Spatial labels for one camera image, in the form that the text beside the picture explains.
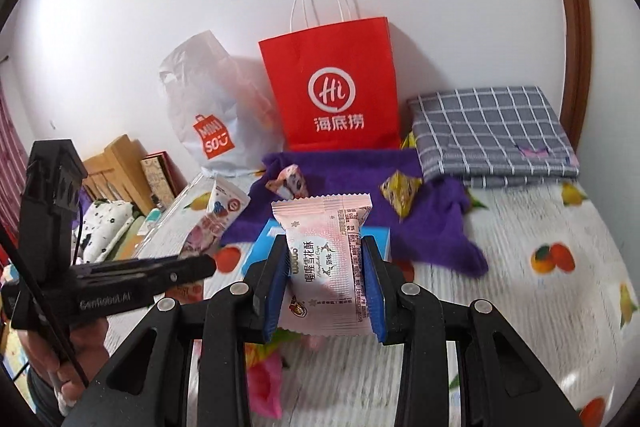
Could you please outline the person's left hand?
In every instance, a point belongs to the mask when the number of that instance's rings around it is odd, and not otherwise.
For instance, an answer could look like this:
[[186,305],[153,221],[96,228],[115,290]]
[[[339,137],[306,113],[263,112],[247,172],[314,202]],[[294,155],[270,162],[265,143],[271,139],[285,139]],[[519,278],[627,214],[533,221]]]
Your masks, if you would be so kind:
[[[107,319],[97,319],[70,332],[76,360],[88,381],[99,373],[110,355],[104,346],[108,332]],[[46,340],[31,331],[17,331],[21,345],[29,361],[27,386],[35,404],[36,416],[45,426],[61,426],[65,416],[58,408],[58,397],[51,383],[51,376],[60,381],[58,394],[66,403],[77,402],[85,386],[70,362],[61,363]]]

